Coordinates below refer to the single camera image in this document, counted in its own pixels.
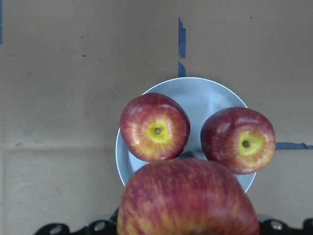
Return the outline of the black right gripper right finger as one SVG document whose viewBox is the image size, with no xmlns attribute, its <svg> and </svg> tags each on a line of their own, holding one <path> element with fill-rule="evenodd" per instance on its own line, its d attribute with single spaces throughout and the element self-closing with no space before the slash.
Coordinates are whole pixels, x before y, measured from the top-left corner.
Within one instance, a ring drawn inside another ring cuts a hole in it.
<svg viewBox="0 0 313 235">
<path fill-rule="evenodd" d="M 260 228 L 262 235 L 313 235 L 313 219 L 304 220 L 300 229 L 290 227 L 277 219 L 267 219 L 260 222 Z"/>
</svg>

